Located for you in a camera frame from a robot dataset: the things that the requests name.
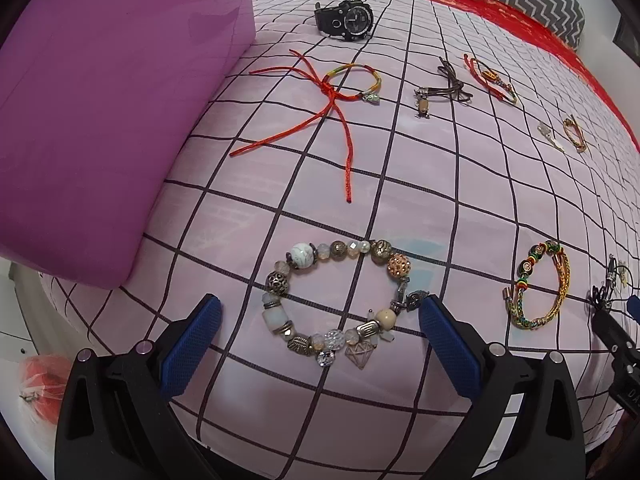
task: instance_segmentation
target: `red string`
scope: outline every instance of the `red string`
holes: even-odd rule
[[[489,83],[485,81],[484,78],[480,77],[478,72],[476,72],[473,60],[470,60],[467,54],[465,54],[465,64],[469,67],[469,72],[471,72],[471,75],[474,77],[474,79],[478,81],[482,86],[484,86],[492,96],[497,97],[498,99],[500,99],[500,101],[504,99],[504,95],[502,94],[502,92],[496,90],[492,86],[489,86]]]
[[[338,113],[340,121],[344,126],[344,134],[347,141],[348,154],[347,160],[344,165],[344,190],[347,196],[347,202],[351,203],[351,165],[353,163],[353,143],[351,142],[351,133],[349,131],[349,124],[347,123],[347,119],[344,118],[344,114],[342,113],[342,110],[340,110],[340,107],[336,104],[335,100],[341,99],[343,101],[357,101],[362,97],[362,94],[356,94],[353,96],[341,94],[334,88],[331,83],[329,83],[329,75],[325,76],[324,79],[320,79],[314,68],[311,66],[311,63],[306,60],[305,56],[303,56],[299,52],[296,52],[295,50],[290,50],[290,52],[306,64],[306,66],[309,68],[310,73],[307,73],[304,70],[301,70],[294,66],[274,66],[271,68],[263,68],[261,70],[252,70],[251,72],[249,72],[249,74],[260,74],[263,72],[272,72],[273,70],[293,70],[294,72],[299,73],[300,75],[312,81],[316,86],[318,86],[320,91],[329,98],[327,106],[325,106],[322,111],[308,118],[306,121],[301,122],[298,126],[294,126],[293,128],[286,130],[285,132],[267,137],[263,140],[258,140],[257,142],[239,148],[238,150],[229,153],[229,156],[240,155],[240,153],[247,152],[259,146],[264,146],[265,144],[269,144],[274,140],[279,140],[284,137],[290,136],[291,134],[300,131],[302,128],[307,126],[309,123],[312,123],[317,118],[320,118],[329,113],[329,111],[333,109]]]

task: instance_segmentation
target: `purple plastic container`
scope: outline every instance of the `purple plastic container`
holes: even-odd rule
[[[0,48],[0,254],[111,288],[252,0],[31,0]]]

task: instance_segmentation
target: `checkered tablecloth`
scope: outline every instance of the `checkered tablecloth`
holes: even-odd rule
[[[487,342],[527,356],[561,351],[586,447],[597,446],[621,412],[607,395],[610,355],[590,331],[584,297],[603,280],[610,253],[639,275],[639,155],[627,131],[554,56],[479,16],[429,0],[366,0],[376,18],[372,37],[345,43],[316,29],[316,1],[339,0],[254,0],[255,43],[178,155],[129,281],[98,290],[44,276],[53,305],[90,341],[120,353],[156,338],[211,292],[224,306],[222,328],[187,392],[172,403],[190,435],[268,478],[417,479],[469,408],[420,334],[417,313],[399,317],[396,340],[381,342],[363,371],[343,355],[323,370],[288,351],[262,320],[264,279],[293,244],[385,238],[412,260],[410,290],[439,294]],[[301,66],[290,48],[321,75],[358,62],[383,76],[379,106],[341,104],[355,149],[351,204],[335,114],[274,145],[228,156],[326,105],[316,86],[293,73],[248,75]],[[464,53],[499,70],[520,107],[480,88]],[[446,86],[438,57],[453,64],[473,101],[435,98],[432,117],[417,118],[414,89]],[[357,70],[334,81],[345,91],[372,84]],[[570,114],[584,127],[588,150],[581,155],[562,130]],[[540,135],[540,121],[566,154]],[[502,288],[529,248],[548,238],[559,239],[569,257],[569,296],[549,325],[518,330]],[[530,282],[529,319],[550,308],[558,288],[548,258]],[[283,304],[300,332],[324,332],[357,325],[393,292],[384,270],[363,256],[293,276]],[[629,294],[627,288],[618,297]],[[636,339],[624,304],[614,314]],[[482,471],[506,442],[520,399],[512,401]]]

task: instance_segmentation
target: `watch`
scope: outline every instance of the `watch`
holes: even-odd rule
[[[321,8],[316,4],[316,25],[329,36],[341,36],[345,41],[364,38],[373,28],[371,7],[361,0],[345,0],[337,7]]]

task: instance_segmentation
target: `bed sheet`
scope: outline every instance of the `bed sheet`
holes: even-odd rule
[[[220,332],[187,392],[172,401],[186,431],[215,452],[268,478],[419,478],[469,408],[421,335],[417,313],[399,317],[359,371],[344,356],[322,369],[288,351],[262,320],[263,283],[297,242],[389,240],[412,260],[411,286],[438,294],[486,341],[542,356],[561,351],[576,387],[587,449],[604,441],[622,412],[609,399],[610,355],[591,332],[584,298],[600,285],[609,254],[639,275],[639,155],[604,102],[553,55],[484,18],[429,0],[366,0],[372,36],[344,43],[322,36],[315,2],[254,0],[257,39],[212,98],[167,177],[128,282],[100,290],[43,276],[53,305],[92,342],[129,351],[156,338],[208,292],[223,303]],[[323,74],[360,62],[383,77],[381,102],[341,104],[354,142],[353,203],[344,198],[344,131],[335,114],[271,146],[231,150],[279,133],[326,105],[292,73],[302,52]],[[499,102],[470,76],[463,54],[497,68],[521,97]],[[448,59],[474,98],[434,99],[415,116],[414,89],[443,86]],[[343,88],[368,88],[352,71]],[[574,114],[588,149],[578,154],[562,120]],[[553,128],[565,153],[537,126]],[[501,291],[529,248],[548,238],[572,268],[559,316],[534,332],[510,325]],[[322,264],[291,280],[283,300],[297,329],[352,327],[383,308],[394,284],[364,257]],[[558,279],[536,266],[529,318],[543,315]],[[624,296],[629,289],[620,291]],[[614,315],[634,340],[619,303]],[[514,396],[481,471],[500,455],[517,411]]]

